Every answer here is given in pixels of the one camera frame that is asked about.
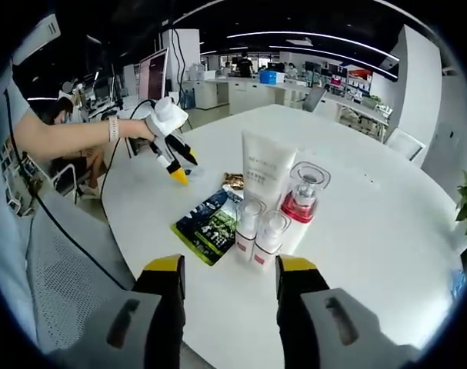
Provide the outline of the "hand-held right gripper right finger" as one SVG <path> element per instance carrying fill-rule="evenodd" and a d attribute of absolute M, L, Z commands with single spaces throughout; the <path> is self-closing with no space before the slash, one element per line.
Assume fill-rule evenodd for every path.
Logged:
<path fill-rule="evenodd" d="M 275 259 L 277 324 L 287 368 L 412 368 L 418 350 L 397 345 L 379 318 L 341 288 L 330 288 L 314 263 Z"/>

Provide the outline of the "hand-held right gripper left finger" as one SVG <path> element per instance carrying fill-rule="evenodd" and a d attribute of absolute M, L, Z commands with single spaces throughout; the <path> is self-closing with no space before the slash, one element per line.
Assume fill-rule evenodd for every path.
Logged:
<path fill-rule="evenodd" d="M 82 336 L 50 354 L 58 368 L 177 368 L 185 326 L 185 257 L 144 266 L 85 321 Z"/>

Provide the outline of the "person's left hand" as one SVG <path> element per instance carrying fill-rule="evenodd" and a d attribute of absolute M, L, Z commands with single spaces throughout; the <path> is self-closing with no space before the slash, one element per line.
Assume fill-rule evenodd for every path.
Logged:
<path fill-rule="evenodd" d="M 149 129 L 145 120 L 119 119 L 118 129 L 121 138 L 141 138 L 148 141 L 155 140 L 155 135 Z"/>

